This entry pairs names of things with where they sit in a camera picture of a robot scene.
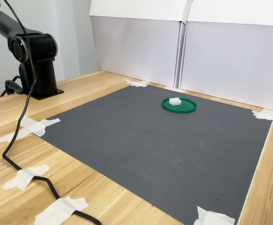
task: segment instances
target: white tape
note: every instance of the white tape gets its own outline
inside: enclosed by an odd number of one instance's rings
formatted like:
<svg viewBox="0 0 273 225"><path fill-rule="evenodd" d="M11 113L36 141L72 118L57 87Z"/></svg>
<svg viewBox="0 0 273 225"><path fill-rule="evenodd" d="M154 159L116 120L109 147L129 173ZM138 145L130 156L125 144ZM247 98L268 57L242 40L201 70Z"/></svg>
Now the white tape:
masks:
<svg viewBox="0 0 273 225"><path fill-rule="evenodd" d="M42 120L40 122L34 121L33 119L30 119L27 116L24 116L21 121L21 127L22 129L19 130L19 133L16 137L16 140L21 139L23 137L26 137L27 135L34 133L35 135L41 137L45 134L45 128L47 126L50 126L54 123L59 122L60 119L54 119L54 120ZM11 134L8 134L6 136L0 137L0 142L11 142L11 139L14 136L14 132Z"/></svg>
<svg viewBox="0 0 273 225"><path fill-rule="evenodd" d="M176 92L180 92L180 93L185 92L185 90L178 89L178 88L165 87L165 89L167 89L167 90L172 90L172 91L176 91Z"/></svg>
<svg viewBox="0 0 273 225"><path fill-rule="evenodd" d="M89 205L84 198L59 198L45 211L36 216L35 225L59 225L66 221L75 210L81 211Z"/></svg>
<svg viewBox="0 0 273 225"><path fill-rule="evenodd" d="M195 221L194 225L234 225L235 219L230 218L224 214L206 211L199 206L198 219Z"/></svg>
<svg viewBox="0 0 273 225"><path fill-rule="evenodd" d="M127 79L124 79L127 81L127 83L130 83L131 86L136 86L136 87L147 87L147 84L150 83L149 81L140 81L140 82L135 82L135 81L130 81Z"/></svg>
<svg viewBox="0 0 273 225"><path fill-rule="evenodd" d="M273 110L263 109L260 112L252 110L252 112L257 119L273 120Z"/></svg>
<svg viewBox="0 0 273 225"><path fill-rule="evenodd" d="M48 165L40 165L38 167L28 167L19 170L16 177L7 182L2 189L11 189L18 187L20 190L25 190L34 176L41 176L50 169Z"/></svg>

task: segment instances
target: wooden table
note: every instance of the wooden table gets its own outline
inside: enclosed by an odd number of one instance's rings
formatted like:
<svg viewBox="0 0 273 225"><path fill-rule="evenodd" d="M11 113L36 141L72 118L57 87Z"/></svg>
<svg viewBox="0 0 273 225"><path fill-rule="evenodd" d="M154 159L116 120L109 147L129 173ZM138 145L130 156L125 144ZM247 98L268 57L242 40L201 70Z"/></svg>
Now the wooden table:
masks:
<svg viewBox="0 0 273 225"><path fill-rule="evenodd" d="M124 78L126 77L108 72L97 72L59 82L58 88L65 93L41 101L31 99L26 115L36 121L57 115L127 87L129 84ZM150 85L164 88L153 83ZM252 110L262 110L217 97L189 91L185 93ZM14 132L25 99L26 95L17 94L0 98L0 137ZM52 204L55 198L48 185L42 181L32 181L24 191L18 188L1 189L16 175L16 170L1 156L7 145L7 142L0 143L0 225L34 224L35 216ZM8 156L22 168L49 165L50 169L44 176L52 181L59 195L84 197L89 207L83 212L99 219L103 224L180 224L145 200L35 135L30 134L17 140ZM64 224L91 222L72 215ZM273 225L273 123L239 224Z"/></svg>

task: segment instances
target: light wood surface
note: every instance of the light wood surface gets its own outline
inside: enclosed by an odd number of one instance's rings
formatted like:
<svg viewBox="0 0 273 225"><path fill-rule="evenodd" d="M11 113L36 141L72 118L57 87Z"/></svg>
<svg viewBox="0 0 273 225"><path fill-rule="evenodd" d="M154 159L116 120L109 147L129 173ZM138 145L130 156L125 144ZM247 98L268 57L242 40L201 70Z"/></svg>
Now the light wood surface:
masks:
<svg viewBox="0 0 273 225"><path fill-rule="evenodd" d="M124 87L124 76L97 72L58 83L65 91L48 99L30 100L26 115L40 121ZM164 88L162 85L150 85ZM186 94L236 105L252 110L261 108L186 91ZM0 98L0 137L14 132L26 96L10 95ZM35 216L55 201L48 185L32 181L21 191L1 187L14 178L16 170L3 158L8 143L0 143L0 225L34 224ZM89 168L58 148L35 135L28 135L14 143L8 156L20 167L49 165L48 177L61 197L84 197L89 207L83 210L103 224L180 224L135 194ZM76 215L64 224L91 224ZM260 158L250 191L243 208L241 225L273 225L273 123Z"/></svg>

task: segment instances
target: black cable connector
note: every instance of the black cable connector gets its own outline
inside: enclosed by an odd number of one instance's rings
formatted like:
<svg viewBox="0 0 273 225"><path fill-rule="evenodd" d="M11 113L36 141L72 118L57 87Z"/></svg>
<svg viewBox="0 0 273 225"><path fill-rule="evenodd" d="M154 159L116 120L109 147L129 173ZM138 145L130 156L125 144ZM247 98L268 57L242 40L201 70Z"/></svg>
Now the black cable connector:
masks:
<svg viewBox="0 0 273 225"><path fill-rule="evenodd" d="M27 32L26 32L24 26L22 25L20 19L19 19L18 16L16 15L15 11L13 10L13 8L12 8L12 7L10 6L10 4L7 2L7 0L4 0L4 2L7 4L7 6L10 8L10 10L12 11L12 13L14 14L16 20L17 20L18 23L20 24L20 26L21 26L21 28L22 28L24 34L25 34L25 38L26 38L26 40L27 40L28 52L29 52L29 61L30 61L30 65L31 65L31 69L32 69L32 74L33 74L33 82L32 82L31 88L30 88L30 90L29 90L27 99L26 99L25 107L24 107L24 109L23 109L23 112L22 112L22 114L21 114L19 120L18 120L16 129L15 129L15 134L14 134L14 136L13 136L11 142L9 143L8 147L6 148L6 150L5 150L5 151L3 152L3 154L2 154L2 157L3 157L6 161L8 161L15 169L21 170L21 167L19 167L19 166L18 166L16 163L14 163L10 158L8 158L8 157L6 156L6 154L8 153L8 151L10 150L10 148L13 146L13 144L14 144L14 142L15 142L15 139L16 139L18 133L19 133L20 124L21 124L21 121L22 121L22 119L23 119L23 117L24 117L24 115L25 115L25 113L26 113L26 110L27 110L27 107L28 107L28 103L29 103L29 99L30 99L31 94L32 94L32 92L33 92L34 86L35 86L35 84L36 84L36 82L37 82L37 78L36 78L36 76L35 76L35 69L34 69L32 57L31 57L30 42L29 42L29 39L28 39ZM34 176L32 179L33 179L33 180L42 180L42 181L47 182L47 184L49 185L49 188L51 189L51 191L52 191L53 195L55 196L55 198L56 198L56 199L59 199L59 198L60 198L60 196L58 195L57 191L55 190L55 188L54 188L52 182L51 182L48 178L46 178L46 177L40 177L40 176ZM75 211L73 212L73 214L78 215L78 216L80 216L80 217L83 217L83 218L85 218L85 219L87 219L87 220L89 220L89 221L92 221L92 222L93 222L94 224L96 224L96 225L102 225L101 222L100 222L99 220L97 220L96 218L94 218L94 217L92 217L92 216L90 216L90 215L88 215L88 214L85 214L85 213L83 213L83 212L80 212L80 211L75 210Z"/></svg>
<svg viewBox="0 0 273 225"><path fill-rule="evenodd" d="M21 79L20 78L20 76L15 76L14 78L13 78L13 81L16 81L17 79ZM2 94L0 95L0 97L3 97L5 94L6 94L6 89L2 92Z"/></svg>

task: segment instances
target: green dish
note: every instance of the green dish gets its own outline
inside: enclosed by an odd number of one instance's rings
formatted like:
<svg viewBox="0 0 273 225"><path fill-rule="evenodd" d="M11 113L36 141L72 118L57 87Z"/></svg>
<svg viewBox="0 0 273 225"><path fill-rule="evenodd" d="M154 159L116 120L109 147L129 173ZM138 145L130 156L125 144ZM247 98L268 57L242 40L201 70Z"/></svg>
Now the green dish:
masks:
<svg viewBox="0 0 273 225"><path fill-rule="evenodd" d="M170 112L191 113L191 112L195 111L197 108L197 105L195 102L193 102L192 100L189 100L187 98L183 98L183 97L179 98L182 101L182 103L180 105L170 105L169 98L172 98L172 97L165 98L162 101L161 106Z"/></svg>

